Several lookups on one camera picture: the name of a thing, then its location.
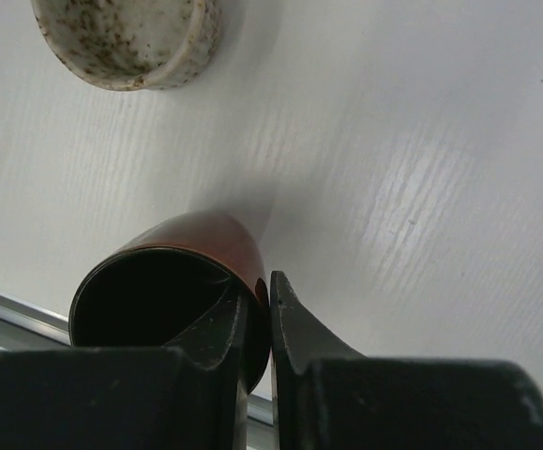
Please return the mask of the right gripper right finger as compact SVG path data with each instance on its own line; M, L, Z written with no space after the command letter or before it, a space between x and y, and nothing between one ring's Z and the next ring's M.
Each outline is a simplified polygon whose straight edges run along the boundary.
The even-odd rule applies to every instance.
M543 397L499 360L366 356L270 279L279 449L543 449Z

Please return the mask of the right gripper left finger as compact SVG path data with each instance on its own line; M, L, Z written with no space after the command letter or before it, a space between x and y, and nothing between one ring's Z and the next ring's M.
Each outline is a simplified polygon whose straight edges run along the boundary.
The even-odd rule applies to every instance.
M0 352L0 449L242 449L243 292L73 305L70 350Z

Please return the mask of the black cup brown handle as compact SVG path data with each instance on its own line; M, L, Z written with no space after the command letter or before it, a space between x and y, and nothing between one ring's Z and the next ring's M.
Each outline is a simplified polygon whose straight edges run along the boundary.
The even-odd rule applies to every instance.
M232 293L245 295L252 317L253 390L270 352L264 263L247 228L219 211L165 220L97 264L74 294L69 339L74 347L160 346Z

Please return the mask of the beige speckled cup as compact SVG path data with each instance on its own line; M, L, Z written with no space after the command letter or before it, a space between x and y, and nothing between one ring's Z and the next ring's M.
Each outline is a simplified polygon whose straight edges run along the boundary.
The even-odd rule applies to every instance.
M95 87L166 90L198 77L219 43L211 0L33 0L40 33L57 59Z

